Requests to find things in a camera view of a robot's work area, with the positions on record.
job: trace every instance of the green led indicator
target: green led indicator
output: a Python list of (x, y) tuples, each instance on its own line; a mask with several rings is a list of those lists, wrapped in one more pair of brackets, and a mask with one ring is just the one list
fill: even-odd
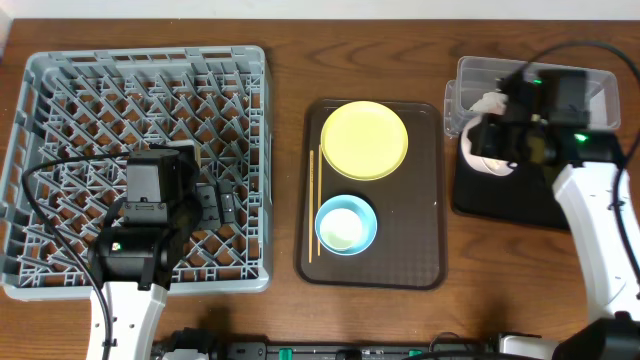
[(589, 137), (587, 135), (582, 135), (582, 134), (575, 134), (573, 135), (575, 136), (576, 140), (578, 140), (578, 142), (585, 142), (589, 139)]

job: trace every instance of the wood grain surface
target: wood grain surface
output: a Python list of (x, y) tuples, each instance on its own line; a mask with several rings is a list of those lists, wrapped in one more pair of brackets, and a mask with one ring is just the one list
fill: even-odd
[[(448, 213), (449, 274), (432, 292), (314, 286), (294, 271), (303, 119), (321, 98), (426, 102), (440, 111), (464, 55), (526, 59), (575, 39), (612, 42), (640, 61), (637, 22), (16, 20), (0, 65), (0, 151), (6, 151), (27, 58), (52, 50), (255, 44), (274, 81), (275, 277), (261, 294), (171, 297), (156, 339), (183, 327), (225, 338), (295, 342), (426, 342), (441, 331), (520, 331), (564, 339), (586, 324), (569, 234)], [(622, 62), (565, 50), (546, 62), (613, 71), (625, 147), (640, 127), (640, 92)], [(455, 142), (445, 141), (448, 196)], [(631, 165), (638, 204), (640, 166)], [(22, 303), (0, 295), (0, 358), (83, 359), (89, 301)]]

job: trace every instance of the clear plastic bin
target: clear plastic bin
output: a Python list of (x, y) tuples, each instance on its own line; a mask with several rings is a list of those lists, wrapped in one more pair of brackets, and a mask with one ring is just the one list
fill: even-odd
[[(469, 108), (482, 96), (496, 91), (497, 80), (516, 71), (524, 61), (465, 56), (458, 61), (456, 80), (447, 83), (444, 95), (444, 132), (458, 136), (469, 120), (480, 115)], [(525, 80), (536, 78), (542, 69), (581, 69), (587, 71), (587, 97), (591, 111), (591, 129), (617, 129), (620, 127), (620, 99), (618, 81), (609, 71), (571, 66), (532, 63)]]

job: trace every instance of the blue bowl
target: blue bowl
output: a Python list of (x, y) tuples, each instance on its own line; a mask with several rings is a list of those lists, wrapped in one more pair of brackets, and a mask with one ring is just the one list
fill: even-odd
[[(351, 210), (358, 215), (362, 222), (362, 237), (360, 241), (346, 250), (333, 249), (325, 243), (320, 235), (320, 224), (322, 223), (322, 219), (324, 219), (330, 211), (336, 209)], [(318, 214), (316, 215), (315, 230), (316, 236), (325, 249), (336, 255), (356, 255), (365, 251), (369, 245), (373, 243), (373, 239), (375, 239), (376, 232), (378, 231), (378, 219), (376, 218), (373, 208), (371, 208), (366, 201), (352, 195), (339, 195), (332, 197), (322, 204), (320, 210), (318, 210)]]

